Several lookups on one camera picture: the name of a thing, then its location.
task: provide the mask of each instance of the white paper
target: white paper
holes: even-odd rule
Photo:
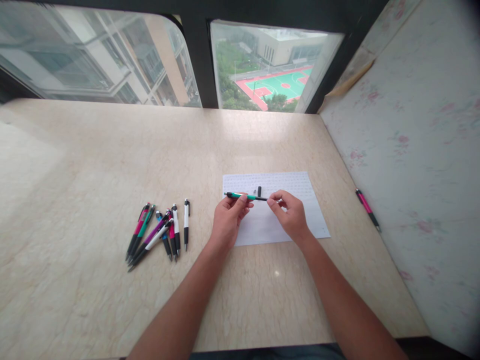
[[[261,186],[261,197],[268,198],[277,190],[285,190],[303,202],[306,223],[315,238],[329,238],[322,210],[315,196],[309,174],[301,172],[274,172],[223,175],[223,193],[247,193]],[[281,243],[291,241],[266,201],[254,200],[254,207],[242,220],[235,246]]]

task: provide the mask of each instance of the beige marble surface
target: beige marble surface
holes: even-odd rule
[[[238,173],[308,171],[340,271],[395,337],[428,335],[318,115],[25,99],[0,108],[0,146],[2,359],[126,356],[207,242],[222,175]],[[170,263],[160,244],[127,274],[141,207],[185,197],[189,251]],[[195,350],[332,341],[286,242],[232,250]]]

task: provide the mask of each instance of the window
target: window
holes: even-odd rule
[[[0,67],[46,99],[202,107],[183,35],[158,15],[0,1]]]
[[[116,93],[115,98],[124,104],[140,104],[139,98],[128,82]]]
[[[119,53],[117,52],[117,49],[115,49],[114,44],[112,43],[112,40],[105,39],[101,42],[103,46],[107,49],[108,53],[110,54],[111,58],[115,61],[116,65],[118,66],[119,69],[122,69],[125,67],[125,63],[120,57]]]
[[[342,39],[336,33],[213,21],[219,107],[305,112]]]
[[[29,54],[64,85],[91,89],[105,89],[112,85],[83,50],[30,51]]]

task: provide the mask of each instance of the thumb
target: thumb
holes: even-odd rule
[[[245,194],[242,194],[238,199],[237,201],[235,202],[235,204],[233,205],[233,207],[231,208],[231,210],[233,210],[233,212],[238,216],[240,215],[240,212],[245,209],[245,207],[247,206],[247,195]]]
[[[282,223],[282,221],[284,220],[285,218],[285,212],[282,210],[282,208],[280,207],[280,205],[275,201],[273,200],[272,198],[269,198],[266,203],[268,204],[268,206],[270,207],[270,209],[273,211],[273,213],[275,214],[276,218],[278,219],[278,221],[280,223]]]

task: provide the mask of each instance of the mechanical pen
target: mechanical pen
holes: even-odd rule
[[[167,231],[167,229],[170,227],[172,224],[173,220],[170,219],[168,222],[165,223],[165,225],[162,226],[159,232],[156,233],[156,235],[151,239],[151,241],[148,243],[148,245],[133,259],[133,262],[131,263],[131,268],[128,269],[128,272],[131,272],[135,267],[139,264],[142,259],[147,256],[149,253],[150,249],[155,246],[155,244],[159,241],[160,237]]]
[[[239,194],[239,193],[236,193],[236,192],[224,192],[223,195],[226,195],[227,197],[232,198],[232,199],[238,199],[239,197],[241,197],[242,195],[245,195],[245,194]],[[246,198],[248,200],[267,201],[267,199],[265,197],[259,197],[259,196],[255,196],[255,195],[247,195]]]
[[[156,219],[158,220],[158,222],[160,222],[162,219],[162,214],[160,213],[159,215],[158,211],[156,212]],[[163,246],[165,246],[165,251],[166,251],[166,254],[168,255],[168,258],[170,259],[170,261],[172,261],[172,251],[170,250],[169,237],[166,231],[162,235],[161,240],[163,241]]]
[[[132,248],[134,247],[135,240],[137,239],[137,236],[140,232],[140,229],[142,228],[142,225],[144,224],[143,220],[145,220],[145,217],[147,216],[147,213],[149,211],[149,207],[150,207],[150,203],[147,202],[146,205],[143,207],[143,209],[140,212],[140,216],[138,217],[135,232],[133,233],[133,236],[131,237],[130,244],[128,245],[128,250],[126,251],[125,261],[127,261],[129,259],[130,252],[132,251]]]
[[[155,204],[153,204],[150,208],[150,211],[148,212],[148,215],[146,216],[145,221],[143,222],[143,225],[141,226],[140,232],[138,233],[138,236],[135,239],[135,242],[133,243],[133,247],[131,248],[130,251],[130,256],[128,259],[128,262],[134,257],[135,253],[137,252],[137,249],[142,242],[142,238],[144,237],[145,231],[147,231],[147,228],[149,227],[149,222],[152,219],[152,215],[155,212]]]
[[[185,244],[185,252],[189,246],[189,217],[190,217],[190,201],[186,198],[183,213],[183,243]]]
[[[143,244],[138,248],[136,253],[131,256],[130,261],[128,262],[128,265],[134,262],[134,259],[137,257],[138,254],[140,254],[149,244],[149,242],[154,238],[154,236],[160,231],[162,226],[169,220],[169,217],[167,214],[161,218],[161,220],[158,222],[158,224],[155,226],[155,228],[151,231],[151,233],[147,236]]]
[[[173,204],[171,207],[173,212],[173,231],[175,231],[175,246],[176,256],[180,257],[180,227],[179,227],[179,212],[177,211],[177,205]]]
[[[356,189],[355,191],[355,194],[356,196],[358,197],[358,199],[360,200],[361,204],[363,205],[363,207],[365,208],[366,212],[368,213],[368,216],[370,217],[371,219],[371,222],[373,223],[373,225],[375,225],[376,229],[378,230],[379,233],[382,232],[382,230],[380,229],[380,225],[379,225],[379,222],[377,221],[377,219],[375,218],[375,215],[372,211],[372,209],[370,208],[369,206],[369,203],[367,202],[367,200],[365,199],[365,196],[362,194],[362,192],[358,189]]]
[[[170,216],[168,219],[173,220],[173,214],[172,211],[170,211]],[[170,236],[170,244],[171,244],[171,253],[173,254],[173,258],[175,259],[175,262],[177,262],[177,245],[175,244],[175,229],[174,226],[170,226],[169,229],[169,236]]]

